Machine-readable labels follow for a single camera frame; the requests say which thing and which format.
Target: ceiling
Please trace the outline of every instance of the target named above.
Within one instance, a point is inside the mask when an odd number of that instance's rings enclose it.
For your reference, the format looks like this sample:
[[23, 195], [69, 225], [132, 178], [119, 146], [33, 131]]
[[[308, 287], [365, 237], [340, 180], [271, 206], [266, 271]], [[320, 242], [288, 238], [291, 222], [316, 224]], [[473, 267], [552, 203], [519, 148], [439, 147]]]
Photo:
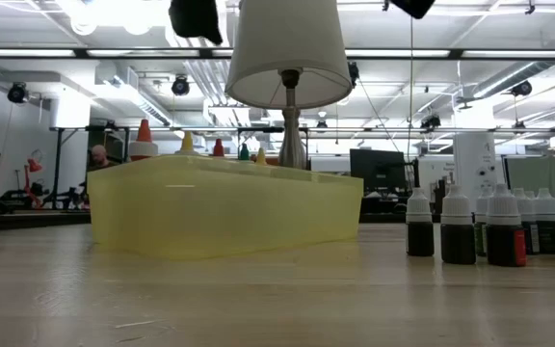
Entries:
[[[121, 9], [125, 6], [112, 5], [108, 8], [112, 13], [106, 13], [99, 19], [104, 23], [99, 22], [100, 25], [89, 35], [79, 35], [71, 27], [68, 7], [79, 1], [0, 0], [0, 47], [168, 47], [202, 43], [201, 40], [166, 39], [168, 0], [93, 0], [94, 3], [105, 4], [139, 3], [137, 6], [140, 7], [137, 7], [139, 10], [136, 12], [130, 12]], [[237, 30], [238, 12], [235, 9], [238, 2], [217, 1], [221, 10], [223, 37], [233, 41]], [[410, 48], [412, 24], [412, 42], [414, 47], [419, 48], [555, 48], [555, 0], [538, 0], [537, 10], [530, 15], [524, 13], [528, 4], [524, 0], [436, 0], [435, 6], [424, 19], [413, 22], [394, 6], [383, 12], [381, 4], [382, 1], [371, 0], [338, 1], [347, 47]], [[130, 22], [148, 23], [152, 27], [143, 35], [132, 35], [124, 28]], [[99, 100], [92, 108], [92, 117], [114, 119], [122, 125], [135, 125], [145, 117], [144, 112], [125, 97], [109, 93], [109, 86], [101, 83], [95, 74], [96, 69], [100, 70], [104, 66], [115, 66], [116, 71], [127, 71], [131, 67], [138, 74], [139, 90], [168, 113], [174, 124], [227, 126], [223, 121], [202, 113], [203, 106], [211, 103], [205, 102], [207, 97], [202, 88], [213, 87], [218, 93], [224, 89], [227, 62], [218, 64], [226, 65], [168, 60], [0, 60], [0, 73], [60, 73]], [[461, 86], [467, 91], [467, 86], [476, 86], [498, 74], [511, 73], [516, 63], [362, 60], [357, 61], [357, 64], [362, 83], [355, 88], [348, 102], [305, 110], [302, 113], [303, 123], [313, 125], [320, 119], [318, 113], [323, 111], [327, 113], [325, 119], [330, 120], [332, 126], [376, 126], [381, 121], [385, 126], [407, 126], [407, 118], [413, 115], [414, 126], [418, 127], [421, 118], [429, 113], [439, 114], [443, 125], [450, 125], [454, 113], [459, 112], [456, 107], [460, 105], [451, 102], [451, 97], [448, 98], [449, 102], [433, 103], [436, 98], [444, 94], [460, 96]], [[193, 75], [195, 72], [198, 74], [199, 70], [206, 73], [207, 81], [197, 84]], [[178, 74], [189, 75], [189, 81], [192, 82], [191, 92], [186, 96], [175, 97], [171, 92], [172, 81]], [[515, 118], [544, 115], [555, 109], [555, 66], [532, 76], [529, 81], [533, 85], [533, 92], [528, 97], [514, 100], [512, 96], [500, 93], [489, 98], [489, 102], [493, 103], [496, 125], [511, 126]], [[278, 124], [279, 118], [280, 115], [275, 113], [250, 111], [253, 124]], [[555, 114], [540, 118], [536, 126], [555, 126]]]

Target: red label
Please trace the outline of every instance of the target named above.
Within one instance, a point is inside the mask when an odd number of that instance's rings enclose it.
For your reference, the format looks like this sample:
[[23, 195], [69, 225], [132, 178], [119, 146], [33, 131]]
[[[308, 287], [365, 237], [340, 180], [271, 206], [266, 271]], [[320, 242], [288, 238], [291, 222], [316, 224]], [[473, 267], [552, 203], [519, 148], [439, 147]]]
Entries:
[[526, 236], [524, 230], [515, 232], [515, 264], [526, 266]]

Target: lamp base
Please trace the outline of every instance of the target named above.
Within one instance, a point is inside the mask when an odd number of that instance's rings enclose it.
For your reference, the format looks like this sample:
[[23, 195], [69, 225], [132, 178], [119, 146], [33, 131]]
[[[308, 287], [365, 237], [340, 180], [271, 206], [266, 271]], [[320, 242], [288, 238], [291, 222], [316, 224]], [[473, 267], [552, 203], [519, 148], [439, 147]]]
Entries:
[[305, 170], [304, 146], [299, 134], [299, 115], [301, 112], [296, 108], [288, 108], [282, 111], [284, 116], [284, 142], [279, 150], [279, 164], [285, 168]]

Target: lamp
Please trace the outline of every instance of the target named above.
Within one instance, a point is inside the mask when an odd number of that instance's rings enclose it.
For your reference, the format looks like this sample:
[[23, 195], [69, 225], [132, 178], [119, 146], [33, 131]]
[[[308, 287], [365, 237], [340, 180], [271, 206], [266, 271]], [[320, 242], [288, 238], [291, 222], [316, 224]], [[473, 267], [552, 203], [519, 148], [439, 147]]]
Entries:
[[352, 89], [335, 0], [243, 2], [226, 93], [282, 110], [281, 166], [306, 167], [299, 110], [333, 104]]

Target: translucent plastic bin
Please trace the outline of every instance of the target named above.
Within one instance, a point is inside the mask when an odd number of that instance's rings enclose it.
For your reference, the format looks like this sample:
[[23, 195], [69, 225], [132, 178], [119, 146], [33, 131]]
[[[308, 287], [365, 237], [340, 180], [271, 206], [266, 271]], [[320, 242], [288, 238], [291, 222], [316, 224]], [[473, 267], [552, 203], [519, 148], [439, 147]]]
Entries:
[[167, 155], [89, 173], [95, 242], [192, 259], [357, 236], [358, 178]]

